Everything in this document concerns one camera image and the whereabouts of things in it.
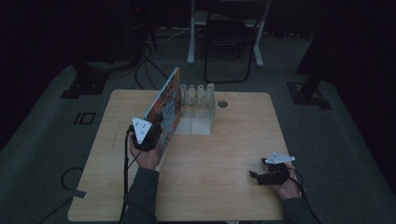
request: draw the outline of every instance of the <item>colorful book cover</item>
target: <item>colorful book cover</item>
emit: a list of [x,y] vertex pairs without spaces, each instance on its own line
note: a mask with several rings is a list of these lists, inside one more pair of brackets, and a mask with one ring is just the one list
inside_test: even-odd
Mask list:
[[157,146],[160,162],[180,118],[180,75],[179,69],[175,68],[144,117],[145,120],[151,123],[158,123],[162,119],[161,126],[163,128],[163,134]]

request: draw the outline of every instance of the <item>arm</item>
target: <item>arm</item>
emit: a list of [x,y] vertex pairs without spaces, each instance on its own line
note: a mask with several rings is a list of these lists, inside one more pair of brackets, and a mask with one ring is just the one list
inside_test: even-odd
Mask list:
[[[295,178],[294,167],[287,165],[290,177]],[[301,197],[299,187],[288,179],[283,185],[272,185],[271,188],[283,201],[283,221],[287,224],[317,223],[312,217],[308,205]]]
[[155,204],[160,173],[139,167],[129,192],[124,196],[128,210],[122,219],[122,224],[157,222]]
[[134,148],[131,135],[129,140],[131,144],[130,152],[135,157],[139,168],[134,177],[134,183],[124,196],[128,210],[125,212],[121,223],[157,223],[155,205],[160,178],[160,173],[155,171],[158,164],[157,149],[140,152],[140,150]]

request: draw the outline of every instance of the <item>black device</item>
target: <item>black device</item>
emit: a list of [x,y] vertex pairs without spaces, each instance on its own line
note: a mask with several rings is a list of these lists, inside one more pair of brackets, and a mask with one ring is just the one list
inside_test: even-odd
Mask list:
[[249,171],[250,176],[257,179],[259,185],[283,185],[289,179],[289,169],[285,163],[272,164],[267,163],[265,158],[262,158],[262,163],[267,166],[269,174],[258,175]]
[[161,123],[152,124],[148,130],[148,134],[141,144],[137,143],[135,134],[132,136],[132,142],[134,143],[134,147],[136,149],[150,151],[157,146],[158,139],[160,139],[162,133],[163,128],[161,127]]

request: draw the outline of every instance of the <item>sleeve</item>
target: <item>sleeve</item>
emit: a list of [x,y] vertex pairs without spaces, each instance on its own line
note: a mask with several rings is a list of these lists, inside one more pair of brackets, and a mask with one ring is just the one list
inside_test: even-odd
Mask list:
[[139,167],[129,192],[124,196],[128,209],[122,219],[122,224],[157,223],[155,205],[160,173]]
[[308,204],[302,198],[283,201],[283,221],[286,224],[317,223],[309,211]]

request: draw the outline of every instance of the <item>hand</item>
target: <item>hand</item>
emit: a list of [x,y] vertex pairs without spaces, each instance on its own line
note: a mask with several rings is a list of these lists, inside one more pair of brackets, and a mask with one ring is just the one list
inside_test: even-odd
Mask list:
[[[294,166],[287,165],[289,168],[290,178],[295,179]],[[301,198],[301,192],[296,183],[288,179],[283,185],[271,185],[271,188],[279,195],[282,200],[290,198]]]
[[128,136],[129,144],[131,146],[129,151],[136,159],[137,164],[140,167],[155,170],[155,167],[159,163],[157,148],[154,148],[150,151],[141,151],[139,149],[134,148],[134,143],[132,142],[133,135],[134,135],[134,133],[130,133]]

